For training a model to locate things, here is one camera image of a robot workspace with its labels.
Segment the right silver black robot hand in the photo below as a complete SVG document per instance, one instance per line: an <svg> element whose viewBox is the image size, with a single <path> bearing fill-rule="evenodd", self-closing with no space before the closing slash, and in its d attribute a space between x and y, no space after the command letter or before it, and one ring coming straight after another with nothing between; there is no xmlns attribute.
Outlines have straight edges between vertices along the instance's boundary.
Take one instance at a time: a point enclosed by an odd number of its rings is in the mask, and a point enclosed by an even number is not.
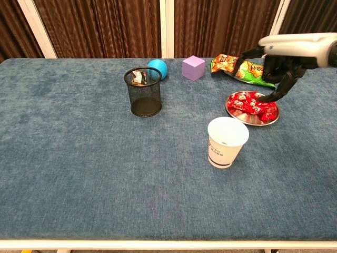
<svg viewBox="0 0 337 253"><path fill-rule="evenodd" d="M240 54L232 75L246 59L265 56L262 80L278 84L275 91L258 98L275 102L283 98L307 69L336 67L336 33L269 35Z"/></svg>

